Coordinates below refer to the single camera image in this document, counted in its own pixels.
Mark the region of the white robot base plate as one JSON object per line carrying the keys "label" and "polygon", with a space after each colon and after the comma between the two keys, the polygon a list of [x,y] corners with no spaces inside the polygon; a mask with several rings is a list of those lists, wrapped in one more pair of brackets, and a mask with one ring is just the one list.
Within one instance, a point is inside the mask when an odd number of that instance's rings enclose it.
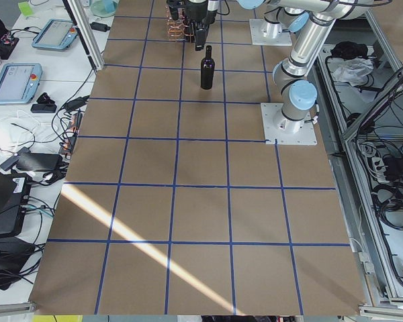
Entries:
{"label": "white robot base plate", "polygon": [[291,121],[282,113],[283,103],[261,103],[261,117],[266,144],[285,146],[315,146],[317,144],[311,115]]}

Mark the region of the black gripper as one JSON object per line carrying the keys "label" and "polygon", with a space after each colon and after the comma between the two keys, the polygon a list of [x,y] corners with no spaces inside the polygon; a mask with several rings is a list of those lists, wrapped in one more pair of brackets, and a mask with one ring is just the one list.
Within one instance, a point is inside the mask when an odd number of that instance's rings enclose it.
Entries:
{"label": "black gripper", "polygon": [[196,51],[204,49],[209,25],[215,22],[218,8],[219,1],[184,0],[185,14],[190,20],[187,24],[187,41],[195,42]]}

